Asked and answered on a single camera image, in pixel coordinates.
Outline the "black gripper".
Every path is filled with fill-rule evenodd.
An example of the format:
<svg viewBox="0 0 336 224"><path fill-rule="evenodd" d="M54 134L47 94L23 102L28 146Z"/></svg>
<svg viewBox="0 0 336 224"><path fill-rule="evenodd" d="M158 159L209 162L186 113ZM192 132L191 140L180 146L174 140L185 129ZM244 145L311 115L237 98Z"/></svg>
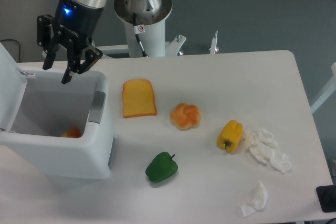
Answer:
<svg viewBox="0 0 336 224"><path fill-rule="evenodd" d="M37 45L43 48L43 69L53 66L59 45L67 49L67 68L61 83L87 72L103 53L91 43L105 0L59 0L55 17L37 17Z"/></svg>

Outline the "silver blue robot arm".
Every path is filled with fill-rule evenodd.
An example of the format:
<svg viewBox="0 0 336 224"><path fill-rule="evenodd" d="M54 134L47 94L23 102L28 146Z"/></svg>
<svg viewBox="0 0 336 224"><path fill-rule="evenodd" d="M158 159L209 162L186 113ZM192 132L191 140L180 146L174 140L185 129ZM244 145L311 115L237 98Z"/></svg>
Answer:
<svg viewBox="0 0 336 224"><path fill-rule="evenodd" d="M93 42L95 27L107 0L59 0L54 15L37 17L37 44L45 55L43 69L53 66L60 47L67 52L62 83L88 71L103 55ZM114 0L116 15L124 23L129 55L163 57L166 54L165 22L172 0Z"/></svg>

